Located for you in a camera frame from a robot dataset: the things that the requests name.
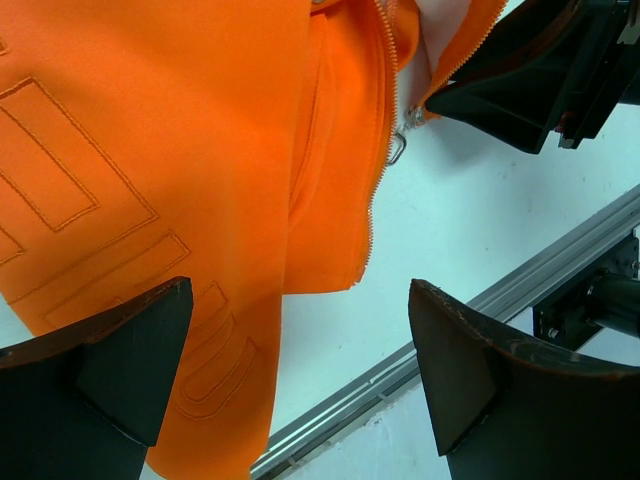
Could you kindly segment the orange zip jacket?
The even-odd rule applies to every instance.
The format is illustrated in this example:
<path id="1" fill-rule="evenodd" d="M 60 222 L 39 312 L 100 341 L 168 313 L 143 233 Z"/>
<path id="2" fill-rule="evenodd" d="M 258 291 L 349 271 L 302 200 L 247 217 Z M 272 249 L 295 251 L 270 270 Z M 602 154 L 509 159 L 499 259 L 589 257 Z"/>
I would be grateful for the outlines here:
<path id="1" fill-rule="evenodd" d="M 397 121 L 501 1 L 5 1 L 1 293 L 36 335 L 192 281 L 151 468 L 245 479 L 265 451 L 286 294 L 351 288 Z"/>

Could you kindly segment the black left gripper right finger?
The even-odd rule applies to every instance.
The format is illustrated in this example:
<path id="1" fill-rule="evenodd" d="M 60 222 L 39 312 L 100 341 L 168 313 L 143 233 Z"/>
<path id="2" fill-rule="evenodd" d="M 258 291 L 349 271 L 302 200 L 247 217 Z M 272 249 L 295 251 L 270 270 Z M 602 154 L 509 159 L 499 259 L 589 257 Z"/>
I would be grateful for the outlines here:
<path id="1" fill-rule="evenodd" d="M 639 371 L 537 339 L 413 280 L 436 448 L 455 479 L 635 479 Z"/>

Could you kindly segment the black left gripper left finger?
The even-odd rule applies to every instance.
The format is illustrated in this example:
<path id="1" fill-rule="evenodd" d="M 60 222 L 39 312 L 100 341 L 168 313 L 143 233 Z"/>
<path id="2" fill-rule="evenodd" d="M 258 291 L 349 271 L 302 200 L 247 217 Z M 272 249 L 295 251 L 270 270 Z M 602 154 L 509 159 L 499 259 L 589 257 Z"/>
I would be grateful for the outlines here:
<path id="1" fill-rule="evenodd" d="M 193 310 L 175 277 L 1 351 L 4 479 L 137 479 L 156 445 Z"/>

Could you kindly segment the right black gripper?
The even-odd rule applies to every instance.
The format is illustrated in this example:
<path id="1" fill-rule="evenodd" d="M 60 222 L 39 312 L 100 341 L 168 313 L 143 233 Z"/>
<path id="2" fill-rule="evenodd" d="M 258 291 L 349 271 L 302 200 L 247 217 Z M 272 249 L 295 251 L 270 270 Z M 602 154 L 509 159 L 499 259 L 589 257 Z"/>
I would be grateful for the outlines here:
<path id="1" fill-rule="evenodd" d="M 555 59 L 553 50 L 580 20 L 572 65 Z M 427 110 L 537 154 L 559 93 L 554 131 L 563 149 L 596 138 L 618 104 L 639 103 L 637 1 L 523 2 L 427 100 Z"/>

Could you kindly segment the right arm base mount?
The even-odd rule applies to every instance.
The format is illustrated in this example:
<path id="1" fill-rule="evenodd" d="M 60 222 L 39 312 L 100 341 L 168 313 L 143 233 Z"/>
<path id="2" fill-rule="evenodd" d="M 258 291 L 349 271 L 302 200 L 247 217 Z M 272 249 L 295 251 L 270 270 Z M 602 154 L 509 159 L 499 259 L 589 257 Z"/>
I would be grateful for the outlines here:
<path id="1" fill-rule="evenodd" d="M 633 235 L 533 306 L 533 335 L 568 350 L 604 329 L 639 337 L 639 239 Z"/>

